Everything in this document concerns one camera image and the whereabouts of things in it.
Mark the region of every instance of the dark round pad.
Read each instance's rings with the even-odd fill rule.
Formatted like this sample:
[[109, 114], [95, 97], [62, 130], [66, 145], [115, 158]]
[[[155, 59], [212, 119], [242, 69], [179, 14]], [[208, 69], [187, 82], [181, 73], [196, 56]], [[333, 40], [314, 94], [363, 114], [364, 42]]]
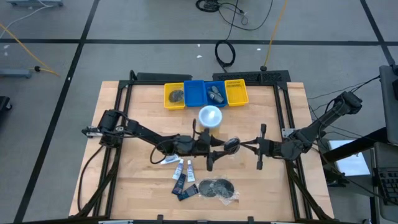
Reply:
[[169, 95], [169, 101], [171, 103], [177, 103], [184, 100], [184, 91], [174, 90]]
[[213, 190], [214, 180], [203, 180], [199, 184], [199, 193], [205, 197], [214, 197], [216, 192]]
[[231, 182], [225, 179], [218, 179], [214, 183], [213, 190], [217, 193], [217, 195], [224, 198], [232, 197], [235, 192], [234, 185], [232, 185]]

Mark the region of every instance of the black cord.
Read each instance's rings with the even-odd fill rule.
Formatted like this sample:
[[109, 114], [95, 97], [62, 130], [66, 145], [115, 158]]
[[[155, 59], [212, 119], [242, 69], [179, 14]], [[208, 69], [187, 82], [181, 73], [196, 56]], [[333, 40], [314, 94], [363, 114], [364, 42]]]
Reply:
[[233, 24], [234, 24], [234, 21], [235, 21], [235, 16], [236, 16], [236, 10], [237, 10], [237, 9], [238, 9], [238, 7], [237, 7], [237, 6], [235, 6], [234, 16], [232, 17], [232, 24], [231, 24], [231, 28], [229, 28], [229, 33], [228, 33], [228, 36], [226, 37], [226, 39], [225, 39], [225, 40], [228, 40], [229, 36], [231, 35], [232, 26], [233, 26]]
[[195, 5], [202, 12], [216, 12], [220, 8], [217, 0], [198, 0]]
[[315, 110], [314, 109], [312, 109], [312, 107], [311, 107], [311, 105], [308, 105], [310, 108], [311, 108], [311, 111], [312, 111], [312, 113], [314, 113], [315, 114], [315, 112], [318, 110], [318, 109], [320, 109], [322, 106], [326, 106], [327, 105], [327, 103], [325, 103], [325, 104], [322, 104], [322, 105], [320, 105], [320, 106], [318, 106]]
[[334, 100], [335, 100], [335, 99], [332, 99], [332, 100], [329, 101], [329, 103], [326, 105], [325, 113], [328, 112], [328, 108], [329, 108], [331, 102], [333, 102]]
[[344, 136], [344, 137], [347, 137], [347, 138], [350, 138], [350, 139], [358, 139], [358, 137], [347, 136], [345, 134], [338, 133], [337, 131], [328, 131], [326, 134], [331, 134], [331, 133], [339, 134], [341, 136]]
[[158, 144], [156, 144], [156, 146], [154, 147], [154, 149], [153, 149], [152, 152], [150, 153], [149, 161], [150, 161], [151, 164], [159, 164], [159, 163], [161, 163], [163, 160], [166, 159], [166, 155], [164, 155], [163, 159], [161, 159], [161, 160], [159, 160], [159, 161], [157, 161], [157, 162], [154, 162], [154, 161], [152, 160], [152, 157], [154, 156], [154, 152], [155, 152], [156, 148], [158, 148], [158, 147], [161, 146], [162, 144], [164, 144], [164, 143], [166, 143], [166, 142], [170, 142], [170, 141], [175, 141], [175, 140], [174, 140], [174, 139], [166, 139], [166, 140], [161, 141], [161, 142], [159, 142]]
[[[234, 16], [233, 16], [233, 18], [232, 18], [232, 23], [233, 23], [234, 20], [235, 20], [235, 15], [236, 15], [236, 10], [237, 10], [237, 9], [238, 9], [238, 7], [236, 6], [236, 7], [235, 7], [235, 11], [234, 11]], [[230, 35], [231, 35], [231, 31], [232, 31], [232, 25], [231, 25], [231, 27], [229, 28], [229, 33], [228, 33], [228, 36], [226, 37], [226, 39], [225, 39], [225, 40], [219, 40], [219, 41], [217, 41], [216, 47], [215, 47], [215, 49], [214, 49], [214, 53], [215, 53], [215, 55], [216, 55], [217, 62], [218, 62], [218, 64], [220, 65], [220, 67], [223, 69], [223, 71], [224, 71], [225, 73], [227, 73], [227, 71], [225, 70], [225, 68], [231, 67], [231, 66], [233, 65], [233, 63], [235, 62], [235, 58], [236, 58], [236, 52], [235, 52], [234, 46], [232, 46], [232, 44], [229, 43], [229, 42], [227, 41], [228, 38], [229, 38]], [[219, 46], [220, 44], [226, 44], [226, 45], [229, 47], [229, 49], [231, 50], [231, 52], [232, 52], [232, 60], [231, 60], [231, 62], [225, 63], [225, 62], [222, 61], [222, 59], [220, 59], [220, 57], [218, 56], [218, 46]]]
[[94, 154], [87, 160], [85, 166], [83, 167], [83, 169], [81, 170], [81, 174], [80, 174], [80, 180], [79, 180], [79, 187], [78, 187], [78, 191], [77, 191], [77, 209], [79, 210], [79, 212], [81, 211], [81, 207], [80, 207], [80, 198], [81, 198], [81, 185], [83, 183], [83, 175], [87, 169], [88, 164], [91, 162], [91, 160], [94, 159], [94, 157], [96, 155], [98, 155], [98, 153], [100, 153], [101, 149], [104, 146], [101, 146], [96, 152], [94, 152]]
[[330, 93], [325, 93], [325, 94], [322, 94], [322, 95], [319, 95], [319, 96], [315, 96], [315, 97], [311, 97], [311, 98], [307, 98], [307, 99], [308, 99], [308, 100], [314, 100], [314, 99], [317, 99], [317, 98], [319, 98], [319, 97], [328, 96], [328, 95], [333, 94], [333, 93], [338, 93], [338, 92], [340, 92], [340, 91], [344, 91], [344, 90], [346, 90], [346, 89], [348, 89], [348, 88], [351, 88], [351, 87], [356, 87], [356, 86], [358, 86], [358, 85], [360, 85], [360, 84], [363, 84], [363, 83], [365, 83], [365, 82], [357, 83], [357, 84], [355, 84], [355, 85], [347, 86], [346, 88], [341, 89], [341, 90], [332, 91], [332, 92], [330, 92]]
[[[226, 45], [229, 47], [229, 49], [231, 49], [231, 52], [232, 52], [232, 60], [231, 60], [230, 62], [228, 62], [228, 63], [223, 62], [223, 61], [220, 59], [220, 57], [218, 56], [218, 46], [219, 46], [220, 44], [226, 44]], [[215, 47], [215, 49], [214, 49], [214, 53], [215, 53], [215, 55], [216, 55], [216, 59], [217, 59], [218, 64], [221, 66], [221, 68], [222, 68], [222, 69], [224, 70], [224, 72], [226, 73], [227, 71], [225, 70], [225, 68], [229, 68], [229, 67], [231, 67], [231, 66], [233, 65], [233, 63], [235, 63], [236, 52], [235, 52], [234, 47], [233, 47], [232, 44], [229, 43], [227, 40], [219, 40], [219, 41], [216, 43], [216, 47]]]
[[238, 28], [238, 29], [242, 29], [242, 30], [254, 31], [254, 30], [260, 29], [260, 28], [262, 27], [262, 25], [264, 25], [264, 24], [266, 23], [266, 20], [268, 19], [268, 16], [269, 16], [269, 13], [271, 12], [272, 4], [273, 4], [273, 3], [274, 3], [274, 0], [271, 0], [271, 5], [269, 6], [269, 9], [268, 9], [268, 12], [267, 12], [267, 16], [266, 16], [266, 18], [263, 20], [263, 22], [262, 22], [258, 27], [253, 28], [253, 29], [243, 28], [243, 27], [234, 25], [234, 24], [233, 24], [233, 23], [234, 23], [233, 21], [232, 21], [232, 23], [230, 23], [229, 21], [227, 21], [227, 20], [225, 19], [225, 17], [222, 15], [222, 13], [221, 13], [220, 10], [218, 10], [218, 13], [219, 13], [220, 16], [224, 19], [224, 21], [227, 22], [228, 24], [230, 24], [231, 26], [234, 26], [234, 27], [236, 27], [236, 28]]
[[327, 160], [325, 159], [325, 156], [323, 155], [323, 153], [321, 153], [318, 149], [315, 149], [314, 147], [313, 147], [312, 149], [316, 150], [316, 151], [319, 153], [319, 155], [321, 155], [321, 157], [323, 158], [323, 160], [330, 166], [330, 168], [331, 168], [334, 172], [336, 172], [337, 174], [341, 175], [344, 179], [350, 181], [350, 182], [351, 182], [352, 184], [354, 184], [354, 185], [357, 185], [358, 187], [360, 187], [361, 189], [365, 190], [366, 192], [370, 193], [371, 195], [373, 195], [373, 196], [375, 196], [375, 197], [378, 197], [378, 198], [381, 198], [381, 199], [383, 199], [383, 200], [386, 200], [386, 201], [388, 201], [388, 202], [390, 202], [390, 203], [392, 203], [392, 204], [394, 204], [394, 205], [398, 205], [398, 203], [393, 202], [392, 200], [390, 200], [390, 199], [388, 199], [388, 198], [386, 198], [386, 197], [383, 197], [382, 195], [379, 195], [379, 194], [377, 194], [377, 193], [374, 193], [374, 192], [368, 190], [366, 187], [363, 187], [362, 185], [358, 184], [357, 182], [355, 182], [355, 181], [351, 180], [350, 178], [346, 177], [343, 173], [341, 173], [338, 169], [336, 169], [336, 168], [334, 167], [333, 164], [331, 164], [329, 161], [327, 161]]
[[356, 88], [353, 88], [351, 91], [354, 93], [356, 90], [360, 89], [362, 86], [365, 86], [366, 84], [368, 84], [368, 83], [370, 83], [371, 81], [376, 80], [376, 79], [378, 79], [378, 78], [380, 78], [380, 75], [377, 76], [377, 77], [374, 77], [374, 78], [370, 79], [369, 81], [363, 83], [362, 85], [360, 85], [360, 86], [358, 86], [358, 87], [356, 87]]
[[240, 15], [240, 16], [242, 17], [242, 19], [241, 19], [241, 24], [242, 24], [242, 25], [245, 26], [245, 25], [247, 25], [247, 24], [249, 23], [249, 18], [244, 14], [244, 11], [243, 11], [243, 10], [241, 10], [240, 8], [238, 8], [239, 12], [236, 12], [234, 9], [231, 9], [230, 7], [224, 6], [225, 4], [230, 4], [230, 5], [234, 6], [234, 7], [237, 7], [237, 6], [235, 6], [234, 4], [231, 4], [231, 3], [227, 3], [227, 2], [226, 2], [226, 3], [222, 3], [222, 4], [220, 5], [220, 7], [225, 8], [225, 9], [228, 9], [228, 10], [233, 11], [234, 13]]

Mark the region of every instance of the toothpaste tube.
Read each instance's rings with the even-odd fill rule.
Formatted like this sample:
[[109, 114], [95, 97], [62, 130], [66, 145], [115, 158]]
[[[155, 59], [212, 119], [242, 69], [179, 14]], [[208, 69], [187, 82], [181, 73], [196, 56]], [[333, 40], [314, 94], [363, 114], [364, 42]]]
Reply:
[[166, 156], [166, 158], [162, 162], [160, 162], [160, 164], [162, 164], [162, 165], [169, 164], [172, 162], [177, 162], [179, 160], [180, 160], [180, 157], [178, 155], [174, 154], [172, 156]]
[[186, 198], [194, 196], [197, 193], [199, 193], [198, 187], [196, 186], [196, 184], [193, 184], [191, 187], [189, 187], [187, 190], [184, 190], [177, 197], [178, 197], [179, 201], [182, 201], [182, 200], [184, 200]]
[[173, 175], [174, 180], [178, 180], [178, 178], [180, 178], [183, 166], [184, 166], [184, 160], [180, 159], [180, 162], [178, 163], [178, 166]]
[[181, 174], [178, 181], [175, 183], [172, 194], [179, 195], [184, 188], [185, 174]]
[[188, 160], [187, 175], [188, 175], [188, 182], [195, 181], [195, 175], [193, 175], [193, 167], [191, 160]]

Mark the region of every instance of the small object in bin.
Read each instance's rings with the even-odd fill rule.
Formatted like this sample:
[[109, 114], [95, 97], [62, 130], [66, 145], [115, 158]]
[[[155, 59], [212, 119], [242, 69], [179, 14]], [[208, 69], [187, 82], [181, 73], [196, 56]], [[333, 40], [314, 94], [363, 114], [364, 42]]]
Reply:
[[213, 186], [216, 194], [224, 198], [230, 198], [234, 195], [235, 189], [234, 185], [225, 179], [218, 179]]
[[207, 94], [209, 94], [210, 99], [216, 101], [217, 103], [224, 102], [224, 98], [221, 95], [219, 95], [219, 92], [217, 94], [215, 92], [208, 91]]
[[220, 91], [217, 89], [217, 86], [211, 86], [211, 90], [213, 93], [216, 93], [217, 95], [221, 96]]
[[178, 103], [184, 100], [184, 91], [174, 90], [169, 95], [169, 101], [171, 103]]
[[215, 197], [217, 193], [214, 191], [214, 180], [203, 180], [199, 184], [199, 193], [205, 197]]

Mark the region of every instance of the black metal frame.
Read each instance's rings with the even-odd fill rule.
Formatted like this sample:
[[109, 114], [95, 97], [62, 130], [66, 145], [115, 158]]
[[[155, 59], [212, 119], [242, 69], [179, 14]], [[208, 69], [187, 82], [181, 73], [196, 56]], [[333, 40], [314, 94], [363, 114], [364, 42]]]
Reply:
[[[131, 73], [130, 80], [120, 80], [119, 81], [118, 92], [116, 95], [114, 109], [118, 110], [120, 107], [120, 101], [121, 101], [121, 97], [122, 97], [124, 88], [127, 87], [127, 93], [126, 93], [127, 95], [126, 95], [126, 100], [124, 102], [123, 111], [124, 111], [124, 113], [127, 114], [128, 107], [130, 104], [131, 91], [132, 91], [133, 85], [164, 85], [165, 83], [169, 83], [169, 82], [168, 81], [159, 81], [159, 82], [158, 81], [140, 81], [137, 79], [137, 77], [135, 76], [134, 73]], [[279, 119], [280, 135], [282, 136], [282, 128], [285, 128], [285, 123], [284, 123], [284, 117], [283, 117], [283, 113], [282, 113], [282, 105], [281, 105], [280, 96], [279, 96], [279, 87], [280, 87], [280, 89], [282, 90], [282, 92], [284, 94], [284, 100], [285, 100], [285, 104], [286, 104], [287, 119], [289, 120], [289, 126], [290, 126], [290, 128], [295, 127], [294, 119], [293, 119], [293, 112], [292, 112], [292, 108], [290, 105], [289, 92], [287, 89], [286, 82], [263, 82], [262, 80], [260, 80], [258, 83], [248, 83], [247, 85], [248, 86], [272, 86], [273, 87], [274, 95], [275, 95], [276, 110], [277, 110], [278, 119]], [[122, 146], [116, 148], [115, 153], [120, 155], [121, 148], [122, 148]], [[106, 176], [106, 172], [108, 170], [110, 154], [111, 154], [111, 149], [107, 148], [106, 152], [105, 152], [103, 166], [101, 168], [101, 176], [100, 176], [99, 184], [101, 184], [102, 181], [104, 181], [104, 178]], [[290, 163], [286, 162], [285, 166], [286, 166], [287, 170], [294, 172], [294, 168]], [[303, 185], [305, 186], [305, 177], [304, 177], [304, 170], [303, 170], [301, 158], [298, 158], [296, 160], [296, 168], [298, 171], [298, 176], [299, 176], [301, 182], [303, 183]], [[116, 186], [116, 178], [117, 178], [117, 174], [113, 177], [113, 179], [110, 183], [108, 200], [106, 202], [106, 210], [105, 210], [106, 217], [110, 217], [110, 215], [111, 215], [111, 209], [112, 209], [112, 204], [113, 204], [113, 195], [114, 195], [115, 186]], [[294, 218], [295, 218], [295, 220], [299, 220], [300, 219], [300, 210], [299, 210], [299, 203], [297, 200], [295, 184], [289, 176], [288, 176], [288, 180], [289, 180], [290, 197], [292, 200], [292, 208], [293, 208]], [[310, 208], [306, 198], [304, 198], [304, 197], [303, 197], [303, 203], [304, 203], [306, 219], [312, 219], [311, 208]], [[93, 216], [99, 215], [100, 206], [101, 206], [101, 199], [99, 198], [99, 200], [97, 201], [97, 203], [94, 207]]]
[[[124, 102], [124, 108], [123, 112], [128, 113], [128, 108], [130, 105], [130, 100], [131, 100], [131, 93], [132, 93], [132, 86], [133, 85], [164, 85], [165, 83], [171, 83], [169, 81], [140, 81], [137, 79], [135, 76], [134, 72], [130, 72], [130, 79], [129, 80], [120, 80], [119, 85], [118, 85], [118, 91], [116, 94], [116, 100], [114, 104], [114, 109], [118, 110], [119, 107], [121, 106], [121, 98], [123, 95], [123, 91], [125, 88], [126, 90], [126, 98]], [[276, 104], [276, 110], [277, 110], [277, 115], [278, 115], [278, 120], [279, 120], [279, 128], [280, 128], [280, 135], [283, 138], [282, 135], [282, 129], [285, 128], [284, 124], [284, 117], [282, 113], [282, 105], [280, 102], [280, 95], [279, 95], [279, 88], [282, 90], [284, 94], [284, 100], [285, 100], [285, 105], [286, 105], [286, 112], [287, 112], [287, 119], [289, 121], [289, 127], [294, 128], [294, 118], [293, 118], [293, 112], [292, 112], [292, 107], [290, 104], [290, 98], [289, 98], [289, 92], [287, 89], [287, 83], [286, 82], [264, 82], [263, 79], [260, 79], [258, 83], [254, 82], [248, 82], [247, 86], [271, 86], [274, 89], [274, 95], [275, 95], [275, 104]], [[82, 213], [81, 216], [73, 217], [73, 218], [68, 218], [68, 219], [61, 219], [61, 220], [45, 220], [45, 221], [37, 221], [37, 222], [29, 222], [29, 223], [34, 223], [34, 224], [45, 224], [45, 223], [98, 223], [99, 221], [105, 221], [105, 220], [110, 220], [111, 216], [111, 209], [113, 205], [113, 197], [114, 197], [114, 191], [115, 191], [115, 186], [116, 186], [116, 179], [117, 179], [117, 173], [118, 173], [118, 168], [119, 168], [119, 161], [120, 161], [120, 155], [121, 155], [121, 148], [122, 148], [122, 143], [123, 139], [121, 139], [121, 143], [118, 147], [115, 148], [115, 157], [113, 161], [113, 166], [112, 166], [112, 176], [110, 177], [109, 174], [107, 175], [108, 171], [108, 166], [109, 166], [109, 159], [111, 155], [111, 148], [106, 148], [106, 152], [104, 155], [104, 161], [103, 161], [103, 166], [101, 169], [101, 175], [99, 178], [99, 185], [101, 185], [103, 188], [101, 190], [97, 190], [101, 195], [103, 194], [104, 190], [104, 183], [109, 183], [109, 192], [108, 192], [108, 198], [106, 202], [106, 208], [105, 208], [105, 214], [103, 216], [99, 216], [99, 211], [100, 211], [100, 206], [101, 206], [101, 197], [98, 197], [98, 200], [93, 206], [93, 216], [92, 217], [85, 217], [87, 216], [88, 212]], [[299, 157], [296, 161], [295, 164], [293, 162], [285, 162], [286, 166], [286, 171], [287, 171], [287, 178], [289, 182], [289, 190], [290, 190], [290, 198], [292, 201], [292, 210], [294, 214], [294, 220], [295, 222], [300, 222], [300, 223], [330, 223], [330, 224], [335, 224], [335, 223], [342, 223], [342, 222], [336, 222], [334, 220], [313, 220], [312, 219], [312, 209], [310, 206], [310, 203], [313, 205], [314, 199], [309, 195], [309, 193], [305, 193], [304, 190], [306, 191], [306, 186], [305, 186], [305, 177], [304, 177], [304, 170], [302, 166], [302, 161], [301, 158]], [[304, 204], [304, 210], [305, 210], [305, 218], [300, 217], [300, 210], [299, 210], [299, 203], [297, 200], [297, 194], [296, 194], [296, 189], [295, 189], [295, 181], [300, 181], [302, 183], [301, 186], [298, 185], [300, 191], [302, 192], [303, 195], [303, 204]], [[201, 221], [187, 221], [187, 220], [163, 220], [163, 215], [158, 215], [156, 220], [134, 220], [134, 223], [200, 223]], [[248, 220], [246, 222], [237, 222], [237, 221], [222, 221], [222, 222], [215, 222], [215, 221], [202, 221], [205, 222], [206, 224], [210, 223], [249, 223], [249, 224], [255, 224], [255, 223], [270, 223], [270, 222], [255, 222], [253, 217], [248, 217]]]

